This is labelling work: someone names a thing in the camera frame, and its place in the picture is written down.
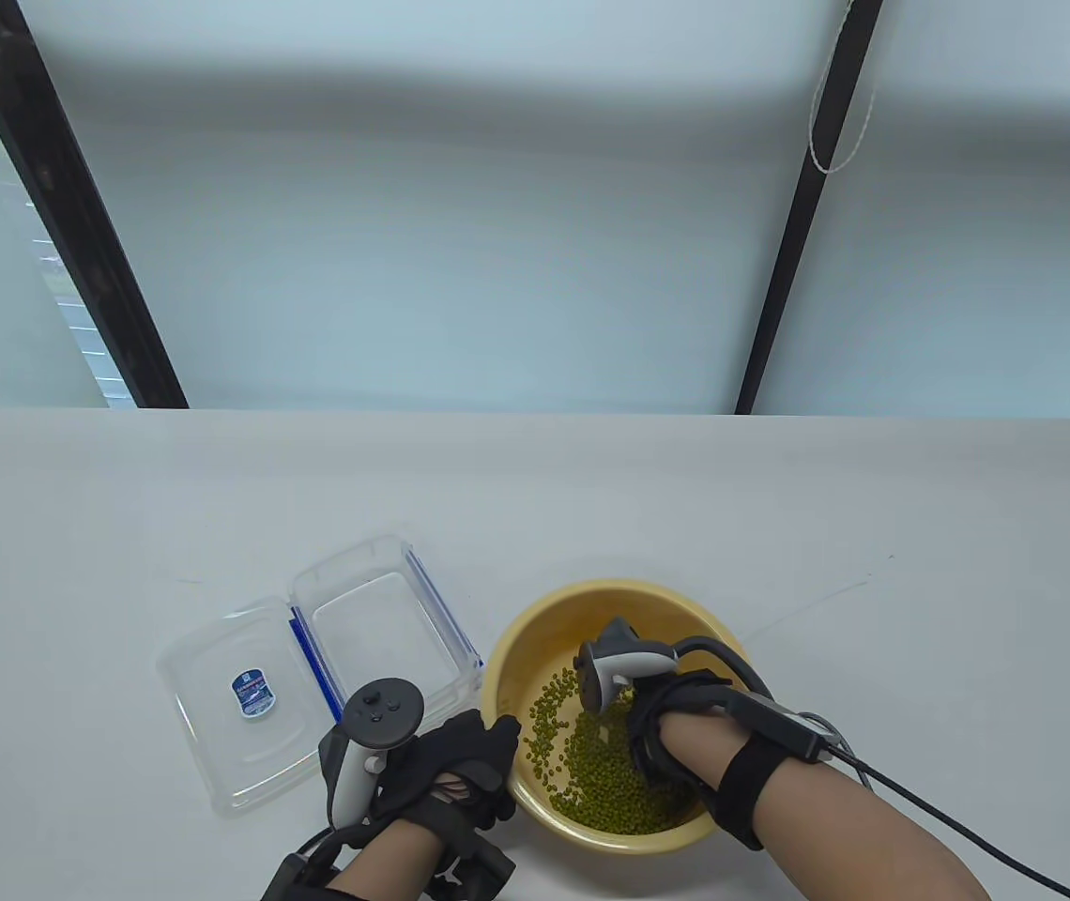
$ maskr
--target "cable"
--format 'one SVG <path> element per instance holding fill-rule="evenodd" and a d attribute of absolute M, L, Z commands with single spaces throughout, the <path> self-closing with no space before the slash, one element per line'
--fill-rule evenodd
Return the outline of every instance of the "cable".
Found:
<path fill-rule="evenodd" d="M 739 676 L 739 682 L 745 684 L 749 691 L 756 691 L 758 694 L 762 694 L 766 699 L 773 699 L 773 691 L 764 685 L 764 679 L 760 677 L 753 666 L 723 642 L 719 642 L 718 639 L 708 636 L 690 636 L 690 638 L 683 638 L 681 642 L 673 644 L 673 652 L 676 652 L 677 657 L 684 657 L 690 652 L 710 653 L 727 663 L 731 668 L 731 672 Z"/>
<path fill-rule="evenodd" d="M 330 836 L 334 831 L 333 827 L 322 828 L 318 833 L 314 833 L 314 836 L 307 838 L 306 843 L 300 846 L 297 850 L 299 854 L 306 854 L 309 852 L 314 845 L 318 844 L 320 841 L 324 840 L 326 836 Z"/>
<path fill-rule="evenodd" d="M 873 91 L 869 94 L 869 108 L 865 110 L 865 121 L 860 123 L 860 134 L 856 136 L 856 144 L 852 146 L 852 153 L 847 155 L 839 166 L 830 166 L 828 168 L 823 168 L 823 164 L 819 163 L 819 154 L 814 151 L 814 121 L 819 119 L 819 94 L 822 94 L 823 86 L 827 85 L 827 76 L 830 73 L 831 60 L 836 59 L 836 46 L 839 44 L 839 35 L 844 31 L 844 25 L 847 25 L 847 14 L 852 12 L 852 4 L 856 3 L 856 0 L 847 0 L 847 5 L 844 6 L 844 17 L 839 21 L 839 28 L 836 30 L 836 40 L 831 43 L 831 51 L 827 55 L 827 63 L 823 64 L 823 74 L 819 76 L 819 85 L 814 86 L 814 95 L 810 98 L 810 119 L 807 123 L 807 146 L 810 148 L 810 162 L 814 164 L 814 168 L 823 172 L 824 175 L 830 175 L 832 172 L 839 172 L 850 163 L 852 163 L 853 156 L 856 156 L 856 151 L 860 150 L 860 142 L 865 141 L 865 133 L 869 128 L 869 118 L 873 116 L 873 102 L 877 98 L 877 78 L 873 78 Z M 831 148 L 831 159 L 835 162 L 836 148 Z"/>
<path fill-rule="evenodd" d="M 931 804 L 924 801 L 924 799 L 918 797 L 917 794 L 914 794 L 908 789 L 904 789 L 903 785 L 900 785 L 897 782 L 892 781 L 891 778 L 889 778 L 888 776 L 883 776 L 883 774 L 878 773 L 877 769 L 870 767 L 869 764 L 862 762 L 862 760 L 860 759 L 857 759 L 856 754 L 852 754 L 849 751 L 845 751 L 844 748 L 841 747 L 832 747 L 831 755 L 838 757 L 840 760 L 843 761 L 843 763 L 846 763 L 849 767 L 856 769 L 857 773 L 862 773 L 868 776 L 873 776 L 874 779 L 877 780 L 877 782 L 880 782 L 884 787 L 886 787 L 886 789 L 891 790 L 892 792 L 897 792 L 898 794 L 901 795 L 901 797 L 906 798 L 907 801 L 920 808 L 920 810 L 935 816 L 935 819 L 939 820 L 939 822 L 946 825 L 946 827 L 954 829 L 954 831 L 957 833 L 960 833 L 961 836 L 967 838 L 968 841 L 972 841 L 973 844 L 976 844 L 978 849 L 984 851 L 992 858 L 998 859 L 998 861 L 1006 864 L 1008 867 L 1010 867 L 1012 870 L 1017 872 L 1021 872 L 1021 874 L 1026 875 L 1033 882 L 1040 883 L 1046 889 L 1053 889 L 1053 891 L 1057 891 L 1058 894 L 1061 894 L 1061 896 L 1064 897 L 1070 897 L 1070 888 L 1065 887 L 1065 885 L 1059 884 L 1057 881 L 1050 880 L 1049 876 L 1040 874 L 1040 872 L 1033 870 L 1033 868 L 1028 867 L 1027 864 L 1021 864 L 1018 859 L 1012 858 L 1011 855 L 1007 854 L 1005 851 L 999 851 L 998 849 L 995 849 L 995 846 L 993 844 L 990 844 L 989 841 L 985 841 L 984 838 L 977 836 L 977 833 L 974 833 L 972 828 L 965 827 L 965 825 L 961 825 L 950 815 L 944 813 L 944 811 L 942 810 L 938 810 L 937 807 L 932 806 Z"/>
<path fill-rule="evenodd" d="M 828 720 L 827 717 L 819 716 L 819 714 L 806 714 L 806 713 L 799 713 L 798 716 L 800 716 L 802 720 L 809 720 L 812 721 L 813 723 L 819 723 L 820 726 L 823 726 L 823 728 L 826 729 L 827 732 L 829 732 L 831 735 L 835 735 L 836 744 L 839 747 L 844 748 L 844 750 L 847 751 L 850 757 L 856 757 L 856 751 L 852 749 L 852 744 L 849 744 L 849 739 L 844 738 L 844 733 L 841 733 L 839 729 L 836 729 L 835 726 L 831 726 L 831 720 Z M 861 785 L 865 785 L 866 789 L 869 789 L 870 792 L 873 792 L 873 783 L 870 783 L 868 776 L 865 776 L 865 774 L 860 773 L 860 770 L 857 769 L 856 767 L 853 768 L 853 773 L 856 773 L 856 777 L 858 778 L 858 780 L 860 780 Z"/>

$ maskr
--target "clear plastic container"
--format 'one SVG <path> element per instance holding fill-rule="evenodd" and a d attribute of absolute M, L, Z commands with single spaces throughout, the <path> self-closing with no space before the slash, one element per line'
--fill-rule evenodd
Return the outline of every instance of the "clear plastic container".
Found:
<path fill-rule="evenodd" d="M 433 729 L 475 703 L 484 663 L 414 549 L 384 536 L 303 571 L 290 600 L 185 636 L 157 669 L 214 810 L 232 814 L 316 772 L 351 691 L 408 678 L 426 702 L 419 729 Z"/>
<path fill-rule="evenodd" d="M 158 660 L 188 748 L 218 813 L 255 806 L 317 769 L 333 717 L 289 625 L 281 598 L 227 614 L 171 644 Z M 235 679 L 260 670 L 276 699 L 247 716 Z"/>
<path fill-rule="evenodd" d="M 414 548 L 397 536 L 366 541 L 303 571 L 290 597 L 340 709 L 360 686 L 398 676 L 423 692 L 421 729 L 432 729 L 479 691 L 480 656 Z"/>

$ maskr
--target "label sticker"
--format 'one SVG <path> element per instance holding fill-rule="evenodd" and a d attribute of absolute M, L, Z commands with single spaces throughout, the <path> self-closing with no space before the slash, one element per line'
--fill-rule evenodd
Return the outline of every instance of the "label sticker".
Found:
<path fill-rule="evenodd" d="M 277 703 L 277 696 L 272 693 L 269 682 L 263 677 L 263 670 L 249 669 L 240 673 L 231 683 L 231 690 L 239 699 L 239 708 L 248 720 L 264 716 L 272 705 Z"/>

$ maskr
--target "table surface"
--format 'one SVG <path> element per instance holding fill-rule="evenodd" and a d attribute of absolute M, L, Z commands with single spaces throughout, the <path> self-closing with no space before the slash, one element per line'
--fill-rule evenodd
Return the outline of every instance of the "table surface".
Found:
<path fill-rule="evenodd" d="M 154 660 L 386 531 L 486 656 L 574 580 L 686 593 L 783 703 L 1070 884 L 1070 422 L 34 411 L 0 412 L 0 898 L 260 897 L 319 781 L 218 819 Z M 724 836 L 495 836 L 507 898 L 797 897 Z"/>

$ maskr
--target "plastic lid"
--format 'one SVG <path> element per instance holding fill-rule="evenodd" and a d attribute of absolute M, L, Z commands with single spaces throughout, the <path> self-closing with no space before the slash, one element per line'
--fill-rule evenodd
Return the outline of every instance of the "plastic lid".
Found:
<path fill-rule="evenodd" d="M 158 660 L 218 813 L 317 769 L 317 746 L 334 724 L 289 622 L 285 600 L 264 598 L 185 636 Z"/>

